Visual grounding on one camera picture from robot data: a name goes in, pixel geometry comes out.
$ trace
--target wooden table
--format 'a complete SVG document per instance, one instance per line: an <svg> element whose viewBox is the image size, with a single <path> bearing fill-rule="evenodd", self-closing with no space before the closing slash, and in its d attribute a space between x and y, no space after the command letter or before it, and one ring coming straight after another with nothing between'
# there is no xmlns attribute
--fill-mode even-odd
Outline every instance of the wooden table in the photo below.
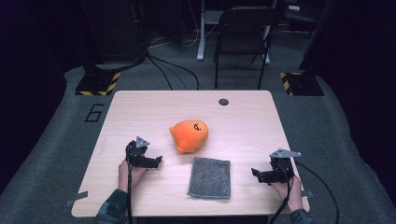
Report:
<svg viewBox="0 0 396 224"><path fill-rule="evenodd" d="M229 104L220 105L220 99ZM209 129L203 148L191 154L179 154L169 133L185 119L200 119ZM281 204L273 187L260 184L250 170L270 171L269 154L289 149L269 91L118 91L78 191L88 197L75 201L73 216L96 216L117 187L118 165L137 135L150 142L146 156L163 161L134 188L135 217L269 215ZM231 162L230 200L187 195L195 157ZM307 199L303 204L308 210Z"/></svg>

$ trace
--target plush toy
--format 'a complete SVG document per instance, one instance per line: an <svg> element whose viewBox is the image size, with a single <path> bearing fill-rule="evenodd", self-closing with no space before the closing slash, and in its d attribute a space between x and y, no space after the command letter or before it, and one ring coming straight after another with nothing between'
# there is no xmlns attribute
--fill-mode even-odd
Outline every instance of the plush toy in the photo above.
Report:
<svg viewBox="0 0 396 224"><path fill-rule="evenodd" d="M204 145L209 130L201 120L184 120L177 125L170 127L169 131L181 153L193 152Z"/></svg>

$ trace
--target cable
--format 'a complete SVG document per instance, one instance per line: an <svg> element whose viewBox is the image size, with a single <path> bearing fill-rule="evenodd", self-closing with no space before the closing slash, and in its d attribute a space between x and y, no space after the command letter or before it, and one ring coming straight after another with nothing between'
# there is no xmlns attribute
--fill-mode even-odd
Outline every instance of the cable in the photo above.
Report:
<svg viewBox="0 0 396 224"><path fill-rule="evenodd" d="M291 188L293 187L294 179L291 180L291 185L290 185L290 182L289 182L289 179L288 179L288 174L286 174L286 171L283 169L283 167L281 167L279 164L277 164L275 162L270 162L270 163L271 163L271 165L277 166L280 170L282 170L283 174L285 175L285 179L287 180L286 182L288 183L288 194L285 197L285 199L283 200L283 203L277 209L276 213L273 215L273 217L271 218L271 220L269 222L269 224L273 224L275 222L275 220L277 219L277 217L279 216L279 214L286 207L286 205L288 205L289 196L290 196Z"/></svg>
<svg viewBox="0 0 396 224"><path fill-rule="evenodd" d="M182 42L191 42L191 41L195 41L195 40L183 40ZM171 40L171 41L168 41L168 42L163 42L163 43L159 43L159 44L150 46L148 48L149 49L153 49L153 48L157 48L157 47L162 46L162 45L175 44L175 43L176 43L175 41Z"/></svg>
<svg viewBox="0 0 396 224"><path fill-rule="evenodd" d="M157 63L159 63L160 65L164 66L165 68L167 68L169 71L171 71L177 78L178 80L180 80L180 82L183 84L184 86L184 90L187 90L186 87L186 83L184 83L184 81L180 78L180 76L178 76L174 70L172 70L170 67L166 66L165 64L163 64L162 62L158 61Z"/></svg>
<svg viewBox="0 0 396 224"><path fill-rule="evenodd" d="M128 192L127 192L127 205L128 205L128 222L129 224L133 224L132 222L132 205L131 205L131 195L132 195L132 163L129 160L130 151L126 156L126 161L128 163Z"/></svg>
<svg viewBox="0 0 396 224"><path fill-rule="evenodd" d="M220 8L220 11L222 11L223 10L223 8L224 8L224 0L221 2L221 8ZM213 26L213 28L205 35L205 38L207 37L207 36L209 36L210 35L210 33L212 33L212 31L213 30L215 30L215 28L216 28L216 26L217 25L214 25Z"/></svg>
<svg viewBox="0 0 396 224"><path fill-rule="evenodd" d="M323 185L324 187L327 189L327 191L329 191L330 196L332 197L332 201L334 202L334 206L335 206L335 223L338 224L339 219L340 219L340 211L338 208L338 203L335 200L334 195L332 194L332 191L330 190L329 186L324 182L324 180L322 178L320 178L320 176L318 176L317 174L315 174L315 172L313 172L312 170L310 170L308 167L302 165L301 163L295 161L295 163L303 168L305 168L305 170L309 171L312 175L314 175Z"/></svg>
<svg viewBox="0 0 396 224"><path fill-rule="evenodd" d="M184 70L184 71L190 73L190 74L195 78L195 80L196 80L196 90L200 90L200 89L201 89L201 84L200 84L200 82L199 82L199 80L198 80L198 77L197 77L191 70L189 70L189 69L187 69L187 68L185 68L185 67L182 67L182 66L180 66L180 65L177 65L177 64L174 64L174 63L169 63L169 62L167 62L167 61L164 61L164 60L162 60L162 59L160 59L160 58L157 58L157 57L155 57L155 56L150 55L149 53L147 53L146 57L148 57L151 61L154 59L154 60L159 61L159 62L162 62L162 63L167 63L167 64L170 64L170 65L173 65L174 67L178 67L178 68L180 68L180 69L182 69L182 70Z"/></svg>
<svg viewBox="0 0 396 224"><path fill-rule="evenodd" d="M199 39L198 38L198 36L199 36L199 34L198 34L198 25L197 25L197 21L194 18L194 14L192 13L191 0L189 0L189 7L190 7L192 20L194 21L194 25L195 25L196 37L195 37L195 40L193 40L191 44L183 45L183 47L186 47L186 48L191 47L192 45L194 45L197 42L197 40Z"/></svg>
<svg viewBox="0 0 396 224"><path fill-rule="evenodd" d="M164 37L164 36L158 36L158 37L152 37L152 39L150 40L150 42L149 42L149 45L150 45L150 47L152 46L152 45L157 45L157 44L161 44L161 42L163 42L162 40L165 40L166 39L166 37Z"/></svg>
<svg viewBox="0 0 396 224"><path fill-rule="evenodd" d="M166 76L165 72L161 69L160 66L158 66L158 64L156 64L156 63L154 62L154 60L152 60L151 57L148 57L148 59L149 59L156 67L158 67L158 69L160 69L160 71L163 73L163 76L164 76L165 79L166 79L166 82L168 83L169 88L170 88L171 91L172 91L172 90L173 90L172 85L171 85L171 83L169 82L169 79L168 79L168 77Z"/></svg>

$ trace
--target yellow and black tape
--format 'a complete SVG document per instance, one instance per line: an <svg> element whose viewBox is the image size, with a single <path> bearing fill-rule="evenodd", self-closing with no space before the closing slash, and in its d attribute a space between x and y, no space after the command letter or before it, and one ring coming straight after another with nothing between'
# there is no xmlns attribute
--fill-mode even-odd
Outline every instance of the yellow and black tape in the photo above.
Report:
<svg viewBox="0 0 396 224"><path fill-rule="evenodd" d="M116 88L117 81L119 80L120 73L114 75L111 79L111 83L108 85L108 88L105 91L76 91L76 95L86 95L86 96L93 96L93 95L110 95L113 92L114 88Z"/></svg>
<svg viewBox="0 0 396 224"><path fill-rule="evenodd" d="M282 82L283 82L283 87L285 88L287 95L293 95L293 92L291 91L291 87L286 75L300 75L300 74L301 73L280 73L280 77L282 78Z"/></svg>

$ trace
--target metal bracket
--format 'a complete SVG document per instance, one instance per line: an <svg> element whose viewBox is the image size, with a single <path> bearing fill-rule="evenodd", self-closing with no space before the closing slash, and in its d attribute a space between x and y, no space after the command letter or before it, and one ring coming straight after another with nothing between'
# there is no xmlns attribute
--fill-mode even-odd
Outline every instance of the metal bracket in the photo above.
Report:
<svg viewBox="0 0 396 224"><path fill-rule="evenodd" d="M136 147L146 147L148 145L149 145L148 141L144 140L139 136L136 137Z"/></svg>
<svg viewBox="0 0 396 224"><path fill-rule="evenodd" d="M270 154L271 158L290 158L290 157L301 157L301 152L294 152L286 149L278 149L277 151Z"/></svg>

